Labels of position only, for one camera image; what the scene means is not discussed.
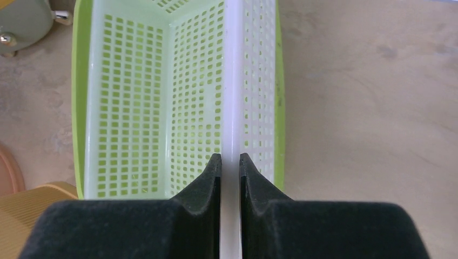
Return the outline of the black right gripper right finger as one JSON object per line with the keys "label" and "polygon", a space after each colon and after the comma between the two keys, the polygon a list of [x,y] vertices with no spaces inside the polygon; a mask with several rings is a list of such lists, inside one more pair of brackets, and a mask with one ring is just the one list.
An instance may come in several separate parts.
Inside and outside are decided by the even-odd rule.
{"label": "black right gripper right finger", "polygon": [[296,201],[240,156],[243,258],[428,258],[408,213],[385,202]]}

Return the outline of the peach round plastic bucket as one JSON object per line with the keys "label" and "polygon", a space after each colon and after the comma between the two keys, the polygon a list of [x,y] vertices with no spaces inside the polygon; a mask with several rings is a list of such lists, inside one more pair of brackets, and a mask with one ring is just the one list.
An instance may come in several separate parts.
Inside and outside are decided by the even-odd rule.
{"label": "peach round plastic bucket", "polygon": [[9,151],[1,144],[1,196],[26,190],[21,169]]}

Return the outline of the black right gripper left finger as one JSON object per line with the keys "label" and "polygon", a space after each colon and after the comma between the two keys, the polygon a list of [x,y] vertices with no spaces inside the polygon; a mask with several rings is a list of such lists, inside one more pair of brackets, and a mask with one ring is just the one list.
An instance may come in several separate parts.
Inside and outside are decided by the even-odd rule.
{"label": "black right gripper left finger", "polygon": [[167,200],[65,200],[39,217],[20,258],[218,258],[220,154]]}

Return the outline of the yellow perforated plastic basket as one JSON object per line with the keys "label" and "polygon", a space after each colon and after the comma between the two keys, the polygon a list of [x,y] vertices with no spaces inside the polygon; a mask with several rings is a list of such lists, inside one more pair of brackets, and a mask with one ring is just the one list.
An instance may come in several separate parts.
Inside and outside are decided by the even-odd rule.
{"label": "yellow perforated plastic basket", "polygon": [[77,188],[51,182],[1,197],[1,258],[17,258],[37,219],[55,202],[78,199]]}

